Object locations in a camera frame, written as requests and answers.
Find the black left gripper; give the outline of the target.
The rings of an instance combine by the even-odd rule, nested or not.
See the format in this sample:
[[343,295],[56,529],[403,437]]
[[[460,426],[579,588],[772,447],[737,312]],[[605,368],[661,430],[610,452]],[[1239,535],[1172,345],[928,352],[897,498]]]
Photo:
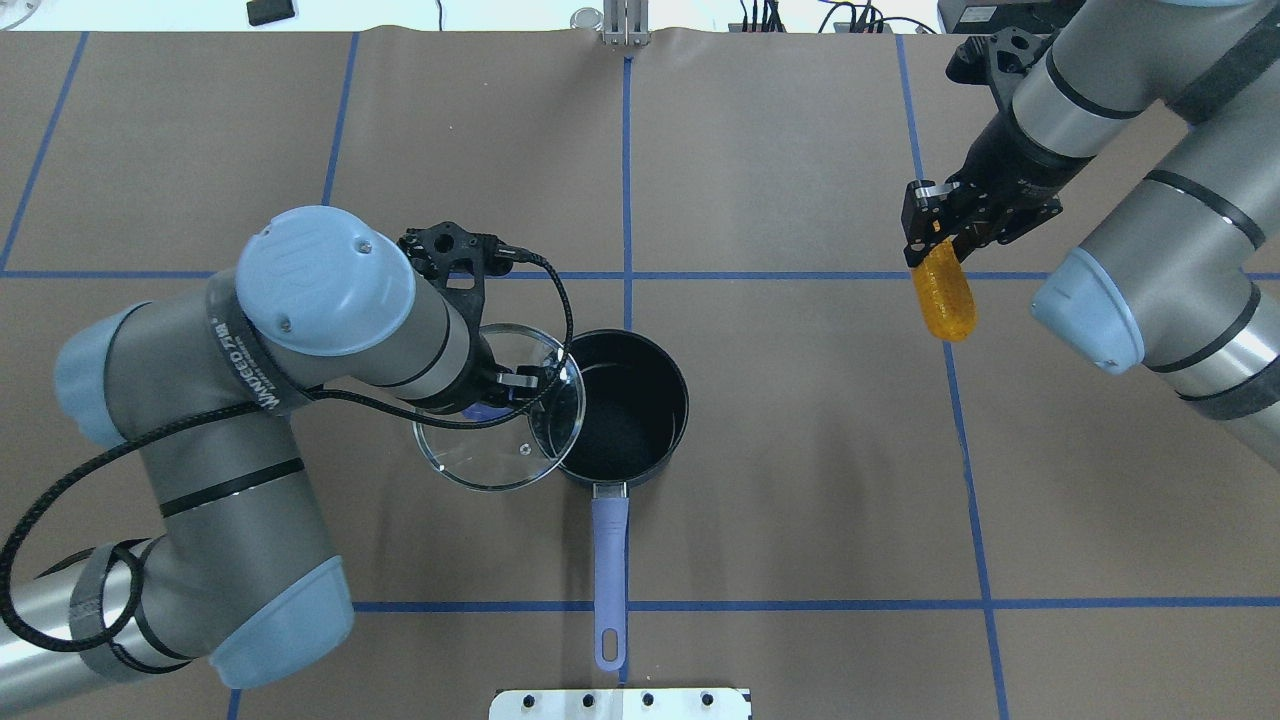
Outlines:
[[489,345],[475,345],[460,379],[440,393],[440,415],[463,414],[479,405],[481,416],[507,411],[512,401],[530,401],[561,389],[554,365],[511,369],[495,360]]

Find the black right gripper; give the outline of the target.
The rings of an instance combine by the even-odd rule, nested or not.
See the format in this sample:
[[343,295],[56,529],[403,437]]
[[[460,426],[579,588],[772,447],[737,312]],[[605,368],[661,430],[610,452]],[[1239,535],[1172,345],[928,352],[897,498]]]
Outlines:
[[1076,176],[1076,159],[1033,142],[1001,111],[966,152],[959,170],[938,184],[909,181],[902,192],[904,260],[918,268],[942,243],[1011,243],[1056,217],[1061,188]]

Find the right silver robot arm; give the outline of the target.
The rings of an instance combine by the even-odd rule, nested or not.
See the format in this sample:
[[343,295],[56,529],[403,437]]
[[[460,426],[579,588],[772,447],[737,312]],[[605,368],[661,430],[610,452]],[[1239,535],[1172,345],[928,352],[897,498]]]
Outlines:
[[996,111],[943,182],[904,191],[904,259],[923,322],[965,340],[963,263],[1060,214],[1059,195],[1153,104],[1187,127],[1071,250],[1030,314],[1110,374],[1144,366],[1277,464],[1277,300],[1244,273],[1277,238],[1275,1],[1085,1],[1044,37],[1018,27],[959,44],[946,74]]

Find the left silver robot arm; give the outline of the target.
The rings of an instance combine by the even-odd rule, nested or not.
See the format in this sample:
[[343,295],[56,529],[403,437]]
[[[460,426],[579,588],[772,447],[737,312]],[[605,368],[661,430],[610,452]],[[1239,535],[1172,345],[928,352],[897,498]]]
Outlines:
[[[543,256],[452,223],[389,240],[356,215],[273,218],[204,286],[72,337],[58,402],[102,452],[67,473],[3,546],[3,716],[206,659],[224,685],[278,682],[355,624],[294,439],[324,400],[444,430],[484,430],[547,396],[549,372],[498,365],[480,334],[483,281]],[[14,587],[17,555],[90,473],[140,454],[155,538],[76,553]]]

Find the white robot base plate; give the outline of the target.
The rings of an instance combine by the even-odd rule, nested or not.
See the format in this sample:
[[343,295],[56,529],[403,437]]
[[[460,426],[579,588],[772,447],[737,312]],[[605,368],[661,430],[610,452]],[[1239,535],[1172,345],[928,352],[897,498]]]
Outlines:
[[751,694],[728,687],[502,691],[489,719],[754,719]]

